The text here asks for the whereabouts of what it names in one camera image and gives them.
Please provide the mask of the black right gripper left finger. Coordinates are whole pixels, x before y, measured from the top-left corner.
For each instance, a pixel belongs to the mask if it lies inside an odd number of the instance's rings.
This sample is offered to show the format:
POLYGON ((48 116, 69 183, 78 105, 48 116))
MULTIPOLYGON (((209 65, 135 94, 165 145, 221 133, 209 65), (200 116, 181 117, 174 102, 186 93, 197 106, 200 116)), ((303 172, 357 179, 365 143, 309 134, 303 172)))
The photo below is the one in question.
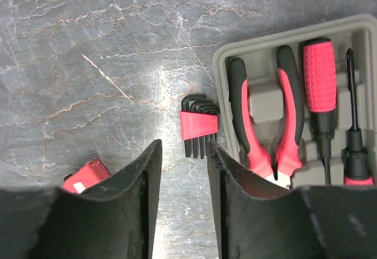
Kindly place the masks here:
POLYGON ((162 143, 80 194, 1 189, 2 258, 151 258, 162 143))

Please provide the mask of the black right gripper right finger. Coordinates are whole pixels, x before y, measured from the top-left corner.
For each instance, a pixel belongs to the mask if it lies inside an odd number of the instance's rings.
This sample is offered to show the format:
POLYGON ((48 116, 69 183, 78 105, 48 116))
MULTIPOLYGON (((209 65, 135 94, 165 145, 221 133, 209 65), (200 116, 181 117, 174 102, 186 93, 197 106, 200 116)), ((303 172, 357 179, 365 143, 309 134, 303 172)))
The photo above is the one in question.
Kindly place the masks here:
POLYGON ((207 147, 220 258, 375 258, 376 187, 286 190, 207 147))

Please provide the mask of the pink handled pliers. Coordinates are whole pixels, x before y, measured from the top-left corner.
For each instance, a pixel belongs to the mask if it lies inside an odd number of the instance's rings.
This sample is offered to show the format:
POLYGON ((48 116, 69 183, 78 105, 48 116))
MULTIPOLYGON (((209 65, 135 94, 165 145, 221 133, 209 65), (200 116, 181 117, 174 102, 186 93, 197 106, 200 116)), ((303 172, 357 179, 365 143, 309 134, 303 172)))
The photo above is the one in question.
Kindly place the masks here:
POLYGON ((227 72, 232 121, 239 144, 249 159, 249 170, 285 189, 291 187, 293 173, 302 167, 299 144, 305 118, 305 95, 290 46, 282 45, 276 51, 277 70, 284 96, 285 128, 277 145, 275 163, 262 147, 254 132, 248 106, 248 83, 244 61, 235 58, 227 72))

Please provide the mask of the pink tape measure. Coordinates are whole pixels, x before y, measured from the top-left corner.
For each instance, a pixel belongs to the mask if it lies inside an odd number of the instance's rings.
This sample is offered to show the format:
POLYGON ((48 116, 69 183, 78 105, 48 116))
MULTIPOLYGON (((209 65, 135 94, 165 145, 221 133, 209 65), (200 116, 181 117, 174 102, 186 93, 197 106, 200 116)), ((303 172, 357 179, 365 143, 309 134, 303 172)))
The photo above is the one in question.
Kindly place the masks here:
POLYGON ((110 173, 99 158, 87 162, 76 173, 64 178, 62 188, 73 194, 80 194, 87 188, 110 177, 110 173))

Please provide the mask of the hex keys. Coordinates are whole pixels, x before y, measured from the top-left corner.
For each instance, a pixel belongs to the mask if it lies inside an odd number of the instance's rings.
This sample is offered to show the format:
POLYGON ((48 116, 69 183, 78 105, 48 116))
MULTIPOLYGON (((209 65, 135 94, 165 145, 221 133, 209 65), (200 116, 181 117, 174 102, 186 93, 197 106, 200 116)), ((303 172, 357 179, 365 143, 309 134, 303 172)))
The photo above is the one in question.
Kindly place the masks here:
POLYGON ((220 108, 204 94, 189 94, 180 110, 181 138, 187 158, 203 159, 210 141, 217 140, 220 108))

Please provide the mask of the pink handled screwdriver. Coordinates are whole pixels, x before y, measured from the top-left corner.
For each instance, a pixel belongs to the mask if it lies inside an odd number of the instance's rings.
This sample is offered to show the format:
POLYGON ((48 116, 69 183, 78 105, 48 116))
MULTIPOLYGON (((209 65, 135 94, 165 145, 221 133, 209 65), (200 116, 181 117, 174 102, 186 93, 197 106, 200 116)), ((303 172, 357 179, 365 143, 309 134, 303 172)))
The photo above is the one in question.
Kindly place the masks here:
POLYGON ((303 46, 303 74, 310 126, 318 156, 325 170, 325 183, 331 185, 331 140, 335 136, 336 64, 329 38, 315 38, 303 46))
POLYGON ((350 92, 352 125, 347 131, 346 148, 343 153, 345 185, 374 185, 368 165, 368 150, 363 146, 362 132, 358 122, 355 62, 352 48, 346 51, 348 90, 350 92))

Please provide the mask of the grey plastic tool case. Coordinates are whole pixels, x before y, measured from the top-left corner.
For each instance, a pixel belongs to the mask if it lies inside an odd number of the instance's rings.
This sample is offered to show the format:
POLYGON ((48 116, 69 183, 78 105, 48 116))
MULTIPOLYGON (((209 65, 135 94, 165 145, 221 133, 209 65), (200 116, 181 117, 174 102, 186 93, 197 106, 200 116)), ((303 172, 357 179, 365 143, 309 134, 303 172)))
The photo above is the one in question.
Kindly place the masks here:
POLYGON ((213 57, 213 69, 220 105, 222 124, 229 154, 245 162, 244 149, 236 138, 232 123, 230 88, 227 76, 233 58, 244 61, 249 94, 249 117, 255 124, 257 137, 268 152, 273 152, 283 132, 283 93, 279 87, 276 51, 281 45, 291 47, 297 61, 302 58, 305 41, 329 38, 333 42, 337 88, 338 123, 332 141, 331 176, 335 185, 342 183, 340 152, 346 144, 346 130, 351 125, 350 96, 346 87, 346 49, 352 48, 356 67, 359 125, 363 144, 369 150, 369 161, 376 167, 376 18, 368 14, 291 29, 219 48, 213 57))

